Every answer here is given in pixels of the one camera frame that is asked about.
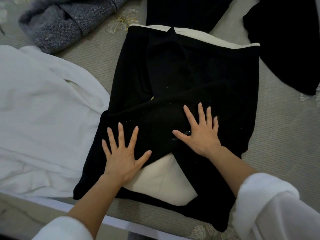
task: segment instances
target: white sleeve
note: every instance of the white sleeve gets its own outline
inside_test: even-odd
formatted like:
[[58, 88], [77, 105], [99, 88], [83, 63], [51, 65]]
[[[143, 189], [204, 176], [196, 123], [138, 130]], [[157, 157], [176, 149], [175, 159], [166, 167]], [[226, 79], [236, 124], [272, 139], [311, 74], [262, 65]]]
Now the white sleeve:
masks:
[[61, 216], [44, 226], [33, 240], [93, 240], [88, 229], [78, 220]]
[[256, 173], [242, 184], [233, 225], [243, 240], [320, 239], [320, 214], [286, 181]]

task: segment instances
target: hand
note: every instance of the hand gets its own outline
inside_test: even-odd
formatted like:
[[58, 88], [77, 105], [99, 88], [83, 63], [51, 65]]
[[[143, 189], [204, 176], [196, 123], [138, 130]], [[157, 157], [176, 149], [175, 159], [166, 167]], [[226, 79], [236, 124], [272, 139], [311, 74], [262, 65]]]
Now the hand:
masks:
[[138, 126], [136, 126], [133, 130], [128, 147], [125, 146], [125, 136], [121, 123], [118, 124], [118, 130], [119, 147], [117, 147], [112, 129], [109, 127], [107, 129], [112, 153], [110, 153], [106, 141], [102, 140], [102, 148], [104, 153], [106, 154], [106, 168], [104, 174], [111, 176], [111, 178], [118, 182], [120, 186], [123, 186], [129, 183], [132, 178], [138, 173], [144, 163], [151, 156], [151, 151], [146, 151], [142, 155], [142, 157], [140, 157], [138, 160], [135, 160], [134, 147], [136, 145], [138, 136]]
[[198, 104], [199, 124], [186, 105], [183, 106], [183, 110], [191, 125], [191, 136], [187, 136], [178, 130], [173, 130], [172, 133], [186, 143], [195, 153], [206, 158], [212, 157], [214, 152], [221, 148], [221, 143], [218, 139], [218, 118], [214, 117], [212, 120], [211, 107], [208, 107], [206, 121], [201, 103]]

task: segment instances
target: forearm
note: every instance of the forearm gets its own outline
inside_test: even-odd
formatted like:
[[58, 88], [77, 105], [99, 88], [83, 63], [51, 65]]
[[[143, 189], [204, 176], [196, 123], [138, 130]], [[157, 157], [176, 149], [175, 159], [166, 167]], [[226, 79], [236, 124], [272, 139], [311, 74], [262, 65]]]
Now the forearm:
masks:
[[68, 216], [82, 222], [95, 239], [120, 184], [103, 174], [97, 183], [69, 211]]
[[237, 197], [240, 186], [246, 178], [257, 173], [253, 167], [235, 156], [224, 146], [212, 152], [209, 160], [221, 173], [235, 197]]

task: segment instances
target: finger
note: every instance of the finger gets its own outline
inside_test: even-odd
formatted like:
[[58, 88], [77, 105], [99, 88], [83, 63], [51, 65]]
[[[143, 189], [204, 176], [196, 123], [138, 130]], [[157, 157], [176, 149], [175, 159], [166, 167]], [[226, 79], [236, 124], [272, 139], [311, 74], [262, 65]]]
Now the finger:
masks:
[[212, 115], [211, 115], [211, 107], [207, 107], [207, 126], [212, 129]]
[[215, 131], [215, 133], [218, 134], [218, 128], [219, 128], [219, 123], [218, 123], [218, 117], [214, 117], [213, 119], [213, 130]]
[[203, 112], [202, 103], [198, 104], [198, 113], [199, 113], [199, 124], [205, 124], [206, 117], [205, 117], [205, 113]]
[[125, 147], [125, 135], [123, 132], [123, 125], [120, 122], [118, 123], [118, 130], [119, 130], [119, 136], [118, 136], [119, 148], [124, 148]]
[[114, 150], [118, 149], [115, 138], [113, 136], [112, 129], [108, 127], [107, 129], [108, 132], [108, 137], [109, 137], [109, 142], [110, 142], [110, 147], [111, 147], [111, 152], [114, 152]]
[[146, 163], [146, 161], [148, 161], [148, 159], [151, 156], [152, 151], [146, 151], [142, 157], [140, 157], [137, 161], [135, 161], [135, 165], [137, 167], [138, 170], [140, 170], [142, 168], [142, 166]]
[[136, 126], [134, 128], [134, 130], [133, 130], [133, 133], [132, 133], [128, 148], [134, 149], [134, 147], [136, 146], [137, 137], [138, 137], [138, 131], [139, 131], [139, 128], [138, 128], [138, 126]]
[[105, 140], [102, 140], [102, 148], [103, 148], [104, 153], [106, 154], [106, 159], [108, 160], [111, 157], [111, 152], [110, 152]]
[[172, 133], [175, 135], [176, 138], [178, 138], [179, 140], [183, 141], [188, 145], [191, 136], [187, 136], [176, 129], [174, 129]]
[[189, 108], [184, 105], [183, 106], [183, 110], [186, 113], [186, 117], [188, 118], [189, 124], [191, 125], [191, 129], [192, 127], [195, 127], [198, 125], [197, 121], [195, 120], [194, 116], [192, 115], [192, 113], [190, 112]]

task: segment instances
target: white cuff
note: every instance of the white cuff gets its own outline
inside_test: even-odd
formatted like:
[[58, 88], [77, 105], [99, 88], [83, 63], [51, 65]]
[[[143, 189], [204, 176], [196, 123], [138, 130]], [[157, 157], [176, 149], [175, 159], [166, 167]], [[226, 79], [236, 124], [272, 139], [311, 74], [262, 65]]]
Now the white cuff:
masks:
[[281, 192], [289, 192], [299, 198], [299, 192], [294, 186], [266, 173], [255, 173], [243, 182], [235, 202], [232, 221], [241, 239], [248, 238], [259, 213]]
[[78, 220], [61, 216], [44, 226], [32, 240], [93, 240], [88, 229]]

